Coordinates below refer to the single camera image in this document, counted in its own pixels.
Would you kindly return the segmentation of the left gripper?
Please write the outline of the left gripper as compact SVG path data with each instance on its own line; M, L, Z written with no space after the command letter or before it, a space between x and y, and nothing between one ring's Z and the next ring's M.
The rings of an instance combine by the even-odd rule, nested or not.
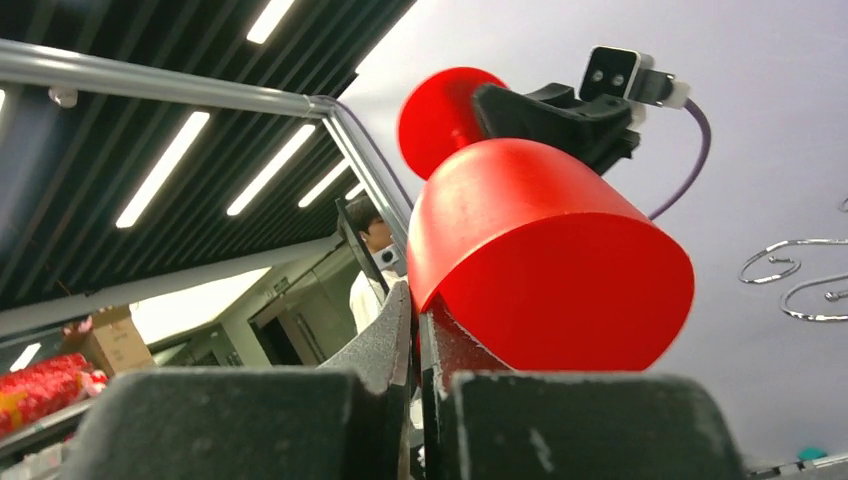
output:
M634 107L607 94L591 101L573 87L549 83L522 94L493 83L475 89L472 111L486 139L515 138L554 147L603 176L618 161L632 159L640 134L631 123Z

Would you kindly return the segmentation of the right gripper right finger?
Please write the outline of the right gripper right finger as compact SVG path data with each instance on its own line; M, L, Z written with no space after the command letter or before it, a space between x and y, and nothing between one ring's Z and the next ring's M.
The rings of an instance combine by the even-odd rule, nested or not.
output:
M713 398L674 375L509 370L444 311L420 319L431 479L741 479Z

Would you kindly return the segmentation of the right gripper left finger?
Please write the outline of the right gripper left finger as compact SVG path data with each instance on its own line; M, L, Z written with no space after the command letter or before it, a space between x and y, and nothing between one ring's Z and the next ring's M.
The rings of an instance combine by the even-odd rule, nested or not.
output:
M406 479L412 305L395 284L376 320L316 367L163 367L93 403L66 479Z

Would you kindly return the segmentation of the red plastic wine glass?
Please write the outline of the red plastic wine glass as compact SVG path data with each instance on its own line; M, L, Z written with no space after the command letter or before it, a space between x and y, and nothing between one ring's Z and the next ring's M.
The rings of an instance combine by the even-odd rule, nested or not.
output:
M484 138L471 96L487 83L507 87L480 69L444 70L399 116L400 151L424 179L407 244L417 309L444 304L517 370L647 369L690 313L689 256L577 158Z

